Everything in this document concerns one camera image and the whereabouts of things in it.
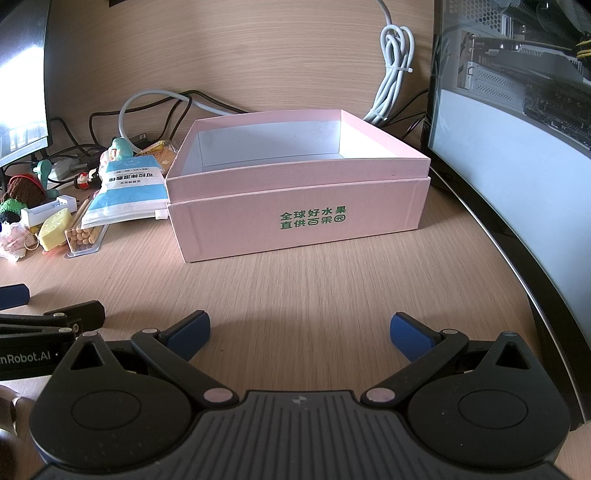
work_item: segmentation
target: black gripper base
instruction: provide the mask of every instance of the black gripper base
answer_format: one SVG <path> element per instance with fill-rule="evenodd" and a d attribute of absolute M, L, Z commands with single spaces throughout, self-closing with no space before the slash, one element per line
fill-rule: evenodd
<path fill-rule="evenodd" d="M 250 392 L 205 412 L 173 453 L 134 471 L 86 475 L 48 466 L 37 480 L 567 480 L 550 464 L 481 473 L 444 463 L 400 416 L 359 405 L 349 391 Z"/>

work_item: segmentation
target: blue gripper pad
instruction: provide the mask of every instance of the blue gripper pad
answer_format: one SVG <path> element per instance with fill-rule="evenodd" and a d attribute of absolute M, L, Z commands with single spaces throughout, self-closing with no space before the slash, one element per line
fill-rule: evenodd
<path fill-rule="evenodd" d="M 390 339 L 411 362 L 437 345 L 440 338 L 437 332 L 402 312 L 390 320 Z"/>
<path fill-rule="evenodd" d="M 187 362 L 209 341 L 211 322 L 209 315 L 197 310 L 179 323 L 160 333 L 158 339 Z"/>
<path fill-rule="evenodd" d="M 29 300 L 31 295 L 24 283 L 0 287 L 0 310 L 26 305 Z"/>

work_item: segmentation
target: wood grain surface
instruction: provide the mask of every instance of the wood grain surface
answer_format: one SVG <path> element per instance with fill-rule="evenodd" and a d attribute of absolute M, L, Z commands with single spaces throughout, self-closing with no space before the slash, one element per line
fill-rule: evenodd
<path fill-rule="evenodd" d="M 240 395 L 341 388 L 359 395 L 407 364 L 388 337 L 399 310 L 472 339 L 515 330 L 536 348 L 512 271 L 462 205 L 433 188 L 416 231 L 184 264 L 168 221 L 136 220 L 110 226 L 89 257 L 38 250 L 3 262 L 2 282 L 29 286 L 30 304 L 14 310 L 21 313 L 100 300 L 108 315 L 100 332 L 109 340 L 204 309 L 212 338 L 191 362 Z M 35 399 L 46 381 L 3 384 Z M 17 479 L 25 480 L 41 463 L 21 431 Z M 558 459 L 577 480 L 588 478 L 590 433 L 572 433 Z"/>
<path fill-rule="evenodd" d="M 408 26 L 416 43 L 403 102 L 428 85 L 433 0 L 387 3 L 392 21 Z M 247 111 L 342 108 L 363 117 L 384 77 L 384 25 L 375 0 L 126 0 L 112 8 L 105 0 L 54 0 L 48 110 L 84 141 L 90 141 L 90 113 L 119 110 L 147 89 L 202 90 Z M 419 99 L 408 113 L 423 110 L 425 102 Z M 126 115 L 127 133 L 159 135 L 171 106 Z M 191 109 L 176 140 L 205 116 L 211 114 Z M 404 132 L 412 122 L 392 131 Z M 95 118 L 95 131 L 109 144 L 118 136 L 117 117 Z M 58 148 L 68 146 L 59 125 L 53 132 Z"/>

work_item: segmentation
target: plastic bag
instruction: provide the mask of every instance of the plastic bag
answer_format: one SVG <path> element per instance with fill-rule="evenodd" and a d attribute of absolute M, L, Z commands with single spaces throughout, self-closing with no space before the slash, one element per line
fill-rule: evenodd
<path fill-rule="evenodd" d="M 82 217 L 82 228 L 155 217 L 168 193 L 153 155 L 113 160 L 101 172 L 102 187 Z"/>
<path fill-rule="evenodd" d="M 0 232 L 0 257 L 16 262 L 36 243 L 35 237 L 22 223 L 3 223 Z"/>

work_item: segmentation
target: wooden desk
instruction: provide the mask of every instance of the wooden desk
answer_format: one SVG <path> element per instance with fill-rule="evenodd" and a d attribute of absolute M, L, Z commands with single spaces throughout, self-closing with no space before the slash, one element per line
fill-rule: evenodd
<path fill-rule="evenodd" d="M 359 395 L 407 364 L 388 337 L 398 310 L 473 339 L 515 330 L 535 347 L 519 282 L 461 204 L 433 188 L 412 232 L 184 264 L 168 221 L 136 220 L 109 227 L 98 254 L 65 260 L 36 251 L 1 265 L 3 283 L 31 290 L 19 312 L 99 299 L 109 340 L 206 310 L 212 338 L 191 362 L 240 395 L 247 388 Z M 45 382 L 4 384 L 36 398 Z M 17 479 L 25 480 L 41 462 L 26 438 L 19 445 Z M 587 478 L 590 447 L 591 430 L 582 427 L 559 467 Z"/>

